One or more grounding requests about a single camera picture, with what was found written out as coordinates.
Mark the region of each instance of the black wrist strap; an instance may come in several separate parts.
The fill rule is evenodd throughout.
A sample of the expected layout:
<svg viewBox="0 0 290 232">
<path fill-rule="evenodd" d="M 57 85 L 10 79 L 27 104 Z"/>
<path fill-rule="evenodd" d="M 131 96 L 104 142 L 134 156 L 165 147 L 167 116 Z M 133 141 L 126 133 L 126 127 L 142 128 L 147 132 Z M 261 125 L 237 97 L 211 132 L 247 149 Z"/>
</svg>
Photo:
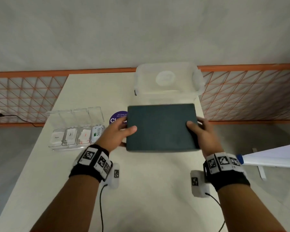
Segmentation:
<svg viewBox="0 0 290 232">
<path fill-rule="evenodd" d="M 108 157 L 109 152 L 106 149 L 96 144 L 90 145 L 77 160 L 69 177 L 75 175 L 89 175 L 99 182 L 102 180 L 105 181 L 113 166 L 113 163 Z"/>
<path fill-rule="evenodd" d="M 205 182 L 210 182 L 216 191 L 231 184 L 250 186 L 242 165 L 235 155 L 216 153 L 206 158 L 203 164 Z"/>
</svg>

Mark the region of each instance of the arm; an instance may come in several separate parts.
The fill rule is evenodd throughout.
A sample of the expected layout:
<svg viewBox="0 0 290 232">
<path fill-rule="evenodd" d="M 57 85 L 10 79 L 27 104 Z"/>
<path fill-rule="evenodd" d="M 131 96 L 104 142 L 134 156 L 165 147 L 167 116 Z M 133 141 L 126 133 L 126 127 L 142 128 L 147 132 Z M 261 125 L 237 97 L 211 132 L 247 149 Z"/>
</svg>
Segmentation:
<svg viewBox="0 0 290 232">
<path fill-rule="evenodd" d="M 126 117 L 119 118 L 108 126 L 96 144 L 108 152 L 118 146 L 124 146 L 121 141 L 137 130 L 136 126 L 124 129 L 125 119 Z M 71 176 L 31 231 L 88 231 L 98 188 L 99 181 L 94 177 Z"/>
<path fill-rule="evenodd" d="M 191 121 L 187 127 L 196 133 L 204 157 L 224 152 L 213 126 L 203 118 L 198 120 L 202 128 Z M 285 231 L 249 186 L 226 185 L 218 190 L 218 196 L 230 232 Z"/>
</svg>

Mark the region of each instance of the dark green book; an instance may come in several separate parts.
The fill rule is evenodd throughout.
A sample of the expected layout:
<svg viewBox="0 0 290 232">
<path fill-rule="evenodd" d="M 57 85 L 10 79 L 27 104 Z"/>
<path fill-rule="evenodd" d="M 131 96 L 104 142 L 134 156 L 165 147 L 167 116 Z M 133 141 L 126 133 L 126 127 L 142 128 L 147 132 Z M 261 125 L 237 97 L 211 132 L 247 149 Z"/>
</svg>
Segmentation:
<svg viewBox="0 0 290 232">
<path fill-rule="evenodd" d="M 129 106 L 127 126 L 136 133 L 127 137 L 127 151 L 184 152 L 199 149 L 197 136 L 187 121 L 198 122 L 194 104 Z"/>
</svg>

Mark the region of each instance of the black cable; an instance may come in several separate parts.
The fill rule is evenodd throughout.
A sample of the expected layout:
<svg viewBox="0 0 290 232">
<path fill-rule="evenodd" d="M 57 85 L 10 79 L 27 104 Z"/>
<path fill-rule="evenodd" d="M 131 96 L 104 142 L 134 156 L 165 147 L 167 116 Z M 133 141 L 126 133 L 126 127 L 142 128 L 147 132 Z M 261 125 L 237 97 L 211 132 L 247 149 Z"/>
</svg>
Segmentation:
<svg viewBox="0 0 290 232">
<path fill-rule="evenodd" d="M 101 192 L 100 192 L 100 214 L 101 214 L 102 232 L 103 232 L 104 227 L 103 227 L 103 217 L 102 217 L 101 195 L 102 195 L 102 191 L 103 191 L 104 187 L 106 187 L 107 185 L 108 184 L 104 185 L 101 189 Z"/>
<path fill-rule="evenodd" d="M 0 113 L 0 117 L 4 117 L 4 116 L 16 116 L 18 119 L 25 121 L 22 118 L 20 118 L 18 115 L 4 115 L 4 114 Z M 30 121 L 25 121 L 25 122 L 28 122 L 28 123 L 32 124 L 33 126 L 35 126 L 34 123 L 32 123 Z"/>
<path fill-rule="evenodd" d="M 215 199 L 213 196 L 211 196 L 218 204 L 219 204 L 219 206 L 221 207 L 221 205 L 220 205 L 220 203 L 218 202 L 218 200 L 217 199 Z M 222 228 L 223 228 L 223 226 L 224 226 L 224 224 L 225 224 L 225 221 L 223 222 L 223 224 L 222 224 L 222 226 L 221 226 L 221 228 L 220 228 L 220 230 L 218 231 L 218 232 L 220 232 L 221 230 L 222 230 Z"/>
</svg>

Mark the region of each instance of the round purple sign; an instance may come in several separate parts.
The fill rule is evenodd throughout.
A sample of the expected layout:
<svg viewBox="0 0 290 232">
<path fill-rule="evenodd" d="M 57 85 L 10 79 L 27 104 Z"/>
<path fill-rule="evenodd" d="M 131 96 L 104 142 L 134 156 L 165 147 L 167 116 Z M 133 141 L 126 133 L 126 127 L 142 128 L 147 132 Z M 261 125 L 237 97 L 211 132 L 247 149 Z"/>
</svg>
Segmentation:
<svg viewBox="0 0 290 232">
<path fill-rule="evenodd" d="M 126 111 L 119 111 L 119 112 L 116 112 L 115 114 L 113 114 L 111 116 L 111 118 L 109 119 L 109 124 L 113 123 L 115 120 L 117 120 L 118 118 L 120 117 L 123 117 L 123 116 L 127 116 L 127 112 Z"/>
</svg>

